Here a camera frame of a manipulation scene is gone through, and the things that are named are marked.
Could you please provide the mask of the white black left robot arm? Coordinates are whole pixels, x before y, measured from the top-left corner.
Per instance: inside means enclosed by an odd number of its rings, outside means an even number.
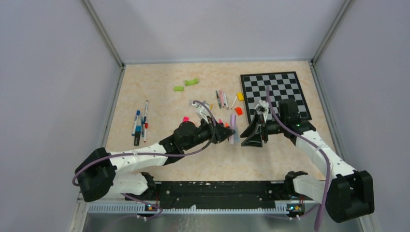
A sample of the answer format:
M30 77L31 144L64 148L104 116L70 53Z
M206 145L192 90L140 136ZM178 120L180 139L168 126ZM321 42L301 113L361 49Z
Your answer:
M153 177L134 171L175 163L186 156L185 151L202 143L218 144L235 135L235 130L222 123L200 126L190 121L182 122L173 134L146 147L107 152L104 147L95 149L75 170L73 185L80 188L85 202L93 202L107 194L132 194L144 200L155 194Z

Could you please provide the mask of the pink translucent pen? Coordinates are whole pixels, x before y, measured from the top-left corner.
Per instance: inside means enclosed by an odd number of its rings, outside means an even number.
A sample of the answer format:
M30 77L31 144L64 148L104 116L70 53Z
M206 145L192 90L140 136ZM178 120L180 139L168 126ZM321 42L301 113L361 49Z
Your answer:
M223 91L221 89L219 90L219 97L220 97L221 107L224 108L225 107L224 96L223 96Z

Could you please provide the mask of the pink pastel highlighter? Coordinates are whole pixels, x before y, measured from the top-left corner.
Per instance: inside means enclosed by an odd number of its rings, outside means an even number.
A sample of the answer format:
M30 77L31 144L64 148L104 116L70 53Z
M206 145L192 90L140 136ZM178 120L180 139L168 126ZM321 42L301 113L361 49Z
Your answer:
M235 114L231 114L231 116L230 116L230 128L231 128L232 130L234 130L235 125L236 125L236 115L235 115ZM229 143L230 143L231 145L233 145L233 144L235 143L235 142L234 142L234 135L235 135L235 130L234 130L234 134L229 137Z

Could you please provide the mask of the light blue highlighter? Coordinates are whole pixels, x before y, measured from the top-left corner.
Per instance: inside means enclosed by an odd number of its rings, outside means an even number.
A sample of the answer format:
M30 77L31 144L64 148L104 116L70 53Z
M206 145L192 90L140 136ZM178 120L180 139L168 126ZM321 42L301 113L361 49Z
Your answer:
M240 135L239 135L239 131L238 131L238 126L237 126L237 125L235 125L234 130L235 130L234 142L235 142L235 143L239 143L239 142L240 142Z

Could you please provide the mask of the green thin pen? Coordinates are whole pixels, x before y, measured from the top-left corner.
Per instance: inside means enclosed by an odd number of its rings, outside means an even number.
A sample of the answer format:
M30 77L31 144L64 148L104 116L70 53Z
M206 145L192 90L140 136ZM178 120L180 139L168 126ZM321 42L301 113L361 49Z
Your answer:
M216 93L216 98L217 98L218 106L219 106L219 108L221 109L221 108L222 108L222 105L221 105L221 101L220 101L219 92L218 92L217 90L215 90L215 93Z

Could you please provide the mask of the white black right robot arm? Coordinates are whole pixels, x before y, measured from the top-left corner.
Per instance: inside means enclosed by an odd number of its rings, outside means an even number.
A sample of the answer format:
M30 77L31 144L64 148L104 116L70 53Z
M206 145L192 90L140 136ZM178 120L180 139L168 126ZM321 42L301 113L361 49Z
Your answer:
M308 174L293 172L290 182L283 186L289 199L304 195L320 203L316 224L321 222L324 212L334 222L341 223L375 211L371 174L353 168L331 149L316 128L301 118L295 100L280 100L278 110L260 100L254 111L252 121L241 134L242 146L262 147L269 135L283 134L325 176L325 181L319 181Z

